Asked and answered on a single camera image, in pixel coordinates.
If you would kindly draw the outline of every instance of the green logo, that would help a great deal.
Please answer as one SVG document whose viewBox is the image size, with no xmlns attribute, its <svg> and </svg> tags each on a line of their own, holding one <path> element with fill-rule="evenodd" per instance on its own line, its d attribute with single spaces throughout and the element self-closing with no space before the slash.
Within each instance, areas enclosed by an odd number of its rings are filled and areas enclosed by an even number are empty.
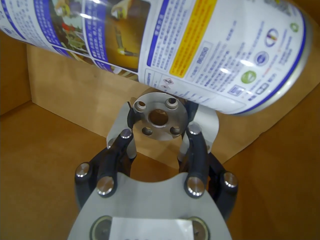
<svg viewBox="0 0 320 240">
<path fill-rule="evenodd" d="M 248 84 L 254 82 L 256 78 L 257 73 L 255 73 L 253 70 L 250 70 L 242 74 L 241 81 Z"/>
<path fill-rule="evenodd" d="M 293 32 L 297 33 L 299 31 L 299 25 L 296 23 L 291 23 L 290 28 Z"/>
</svg>

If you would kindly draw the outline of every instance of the yellow warning label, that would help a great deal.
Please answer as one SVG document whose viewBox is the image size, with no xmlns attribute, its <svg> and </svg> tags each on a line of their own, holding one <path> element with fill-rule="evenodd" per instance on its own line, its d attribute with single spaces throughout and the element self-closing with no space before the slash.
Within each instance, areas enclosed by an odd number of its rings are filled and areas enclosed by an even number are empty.
<svg viewBox="0 0 320 240">
<path fill-rule="evenodd" d="M 196 0 L 170 74 L 183 78 L 206 32 L 217 0 Z"/>
</svg>

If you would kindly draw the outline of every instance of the cardboard floor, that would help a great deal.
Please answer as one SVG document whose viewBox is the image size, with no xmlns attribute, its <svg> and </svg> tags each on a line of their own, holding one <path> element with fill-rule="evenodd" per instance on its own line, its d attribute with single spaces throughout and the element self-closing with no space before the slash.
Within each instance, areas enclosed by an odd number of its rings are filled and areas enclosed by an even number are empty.
<svg viewBox="0 0 320 240">
<path fill-rule="evenodd" d="M 318 86 L 225 163 L 240 183 L 227 222 L 233 239 L 320 239 L 319 97 Z M 66 239 L 78 214 L 75 168 L 104 146 L 31 102 L 1 116 L 0 239 Z M 155 182 L 177 170 L 139 154 L 131 173 Z"/>
</svg>

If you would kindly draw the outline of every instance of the can label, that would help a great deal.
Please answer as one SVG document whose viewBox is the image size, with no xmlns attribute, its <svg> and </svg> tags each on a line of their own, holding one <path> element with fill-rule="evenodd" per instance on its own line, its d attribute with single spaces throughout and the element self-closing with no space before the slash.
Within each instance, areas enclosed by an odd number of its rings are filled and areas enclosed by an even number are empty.
<svg viewBox="0 0 320 240">
<path fill-rule="evenodd" d="M 306 39 L 281 0 L 1 0 L 0 29 L 226 114 L 275 95 Z"/>
</svg>

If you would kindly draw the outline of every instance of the center hole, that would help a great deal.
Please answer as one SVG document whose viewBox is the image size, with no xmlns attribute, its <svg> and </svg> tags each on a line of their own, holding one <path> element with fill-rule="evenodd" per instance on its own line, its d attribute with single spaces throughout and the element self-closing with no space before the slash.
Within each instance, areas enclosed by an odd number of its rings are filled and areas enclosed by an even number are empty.
<svg viewBox="0 0 320 240">
<path fill-rule="evenodd" d="M 162 127 L 168 122 L 169 117 L 164 110 L 155 109 L 149 113 L 149 120 L 155 126 Z"/>
</svg>

